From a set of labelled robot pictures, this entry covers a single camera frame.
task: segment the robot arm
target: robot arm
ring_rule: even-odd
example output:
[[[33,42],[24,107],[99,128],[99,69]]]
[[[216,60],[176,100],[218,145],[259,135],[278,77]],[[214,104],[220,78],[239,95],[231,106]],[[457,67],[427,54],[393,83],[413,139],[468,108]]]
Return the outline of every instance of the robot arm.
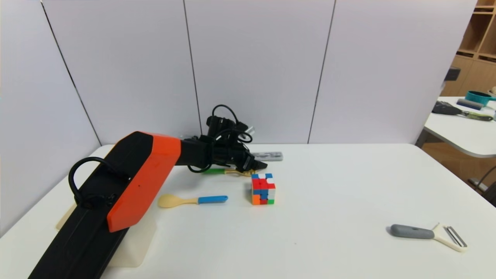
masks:
[[[221,124],[210,125],[209,135],[214,136],[180,140],[134,132],[104,159],[90,157],[76,163],[69,172],[69,185],[77,207],[29,278],[99,278],[129,227],[141,220],[175,165],[187,165],[193,172],[205,171],[212,164],[234,165],[241,172],[267,167],[245,148],[247,141],[240,136],[246,133],[237,129],[241,122],[216,116],[209,118],[208,122],[212,121]],[[73,180],[76,169],[93,160],[101,164],[77,189]]]

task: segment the floor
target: floor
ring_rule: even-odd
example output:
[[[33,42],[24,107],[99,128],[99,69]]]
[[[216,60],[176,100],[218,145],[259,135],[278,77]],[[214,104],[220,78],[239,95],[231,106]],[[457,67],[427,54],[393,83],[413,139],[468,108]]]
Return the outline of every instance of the floor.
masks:
[[[425,143],[422,150],[438,161],[470,187],[469,178],[481,179],[496,165],[496,158],[475,158],[466,155],[444,142]],[[496,170],[483,181],[487,186],[496,181]]]

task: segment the white partition wall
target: white partition wall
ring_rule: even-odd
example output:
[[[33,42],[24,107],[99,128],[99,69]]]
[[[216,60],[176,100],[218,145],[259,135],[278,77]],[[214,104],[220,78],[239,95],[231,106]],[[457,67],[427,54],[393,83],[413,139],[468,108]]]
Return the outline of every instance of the white partition wall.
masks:
[[[337,1],[310,143],[413,143],[475,3]]]
[[[182,0],[44,0],[101,142],[200,133]]]
[[[306,143],[334,1],[185,3],[203,132],[225,103],[254,142]]]
[[[99,147],[40,2],[1,4],[0,235]]]

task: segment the blue spoon handle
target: blue spoon handle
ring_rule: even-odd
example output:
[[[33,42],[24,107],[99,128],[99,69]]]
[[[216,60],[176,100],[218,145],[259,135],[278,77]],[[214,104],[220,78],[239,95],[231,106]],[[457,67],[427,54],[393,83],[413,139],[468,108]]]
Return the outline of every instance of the blue spoon handle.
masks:
[[[227,196],[212,196],[198,198],[198,204],[224,203],[227,201]]]

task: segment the teal bowl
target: teal bowl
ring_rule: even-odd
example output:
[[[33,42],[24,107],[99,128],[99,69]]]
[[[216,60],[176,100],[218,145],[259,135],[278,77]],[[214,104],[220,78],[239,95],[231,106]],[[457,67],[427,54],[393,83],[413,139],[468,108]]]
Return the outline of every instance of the teal bowl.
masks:
[[[479,91],[468,91],[467,95],[465,95],[465,100],[469,100],[472,102],[477,102],[487,106],[489,101],[496,101],[496,98],[491,97],[491,95],[479,92]]]

